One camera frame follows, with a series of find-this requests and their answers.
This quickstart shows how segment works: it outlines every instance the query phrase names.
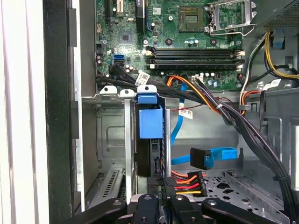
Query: green circuit board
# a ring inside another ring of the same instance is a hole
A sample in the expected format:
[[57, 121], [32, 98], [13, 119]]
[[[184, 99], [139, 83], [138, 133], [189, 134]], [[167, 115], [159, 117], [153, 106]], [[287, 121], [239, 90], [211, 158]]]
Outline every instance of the green circuit board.
[[[204, 11], [204, 6], [211, 0], [149, 0], [147, 7], [148, 20], [146, 26], [154, 23], [155, 26], [145, 29], [144, 34], [136, 30], [135, 0], [123, 0], [123, 15], [113, 13], [117, 5], [109, 1], [111, 9], [110, 22], [105, 19], [106, 0], [96, 0], [96, 43], [103, 47], [104, 55], [101, 57], [101, 65], [97, 65], [97, 71], [101, 74], [109, 74], [108, 66], [112, 65], [114, 54], [125, 55], [124, 69], [129, 65], [133, 70], [129, 74], [137, 77], [137, 71], [142, 70], [152, 79], [166, 83], [168, 74], [187, 74], [191, 76], [206, 73], [204, 70], [150, 70], [145, 62], [145, 46], [156, 46], [157, 48], [181, 48], [181, 49], [242, 49], [241, 35], [210, 36], [204, 32], [204, 26], [209, 23], [208, 14]], [[180, 16], [188, 15], [188, 24], [193, 25], [192, 31], [186, 25], [186, 21]], [[197, 21], [195, 16], [201, 15], [202, 20]], [[242, 20], [242, 6], [233, 4], [221, 9], [220, 22], [223, 27], [229, 24], [238, 24]], [[197, 44], [190, 44], [190, 41], [197, 40]], [[213, 70], [215, 77], [204, 76], [204, 83], [209, 89], [215, 90], [240, 90], [238, 79], [240, 70]], [[174, 88], [180, 88], [179, 83], [174, 83]]]

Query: motherboard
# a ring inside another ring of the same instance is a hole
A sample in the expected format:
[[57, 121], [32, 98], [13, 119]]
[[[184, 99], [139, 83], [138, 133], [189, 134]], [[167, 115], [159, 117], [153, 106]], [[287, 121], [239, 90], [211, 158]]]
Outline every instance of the motherboard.
[[[142, 70], [164, 84], [178, 75], [211, 90], [240, 90], [242, 35], [207, 32], [212, 2], [96, 0], [97, 74], [114, 78], [109, 67], [118, 64], [135, 78]], [[242, 14], [242, 3], [221, 6], [220, 26], [241, 23]]]

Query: pcie slot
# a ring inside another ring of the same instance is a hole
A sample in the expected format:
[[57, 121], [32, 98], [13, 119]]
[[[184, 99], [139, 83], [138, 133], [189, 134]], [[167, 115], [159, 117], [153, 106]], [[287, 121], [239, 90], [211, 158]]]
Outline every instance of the pcie slot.
[[108, 23], [110, 23], [111, 17], [111, 7], [110, 7], [110, 0], [104, 0], [104, 10], [105, 10], [105, 19]]

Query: white plastic clip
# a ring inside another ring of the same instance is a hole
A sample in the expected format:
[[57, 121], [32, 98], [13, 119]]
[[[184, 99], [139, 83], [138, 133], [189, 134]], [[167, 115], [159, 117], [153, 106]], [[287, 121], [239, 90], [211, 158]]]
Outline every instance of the white plastic clip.
[[223, 105], [222, 105], [222, 104], [219, 104], [219, 105], [216, 107], [216, 109], [219, 109], [220, 107], [223, 107]]

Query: barcode label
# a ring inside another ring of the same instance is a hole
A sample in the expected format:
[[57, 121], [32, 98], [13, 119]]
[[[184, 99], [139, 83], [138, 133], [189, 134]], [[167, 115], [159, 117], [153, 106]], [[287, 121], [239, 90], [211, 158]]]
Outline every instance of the barcode label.
[[140, 86], [140, 85], [145, 85], [148, 82], [148, 79], [150, 78], [150, 75], [145, 73], [142, 70], [138, 71], [139, 76], [136, 79], [135, 85]]
[[269, 88], [272, 88], [272, 87], [278, 87], [279, 83], [280, 83], [281, 79], [275, 79], [271, 82], [270, 84], [270, 87]]
[[185, 117], [185, 118], [188, 118], [188, 119], [193, 119], [193, 112], [192, 111], [189, 111], [189, 110], [180, 110], [178, 111], [178, 114]]
[[161, 15], [161, 8], [153, 8], [153, 15]]
[[262, 91], [266, 91], [266, 90], [268, 90], [268, 89], [270, 88], [270, 86], [271, 86], [271, 83], [266, 84], [266, 85], [263, 87]]

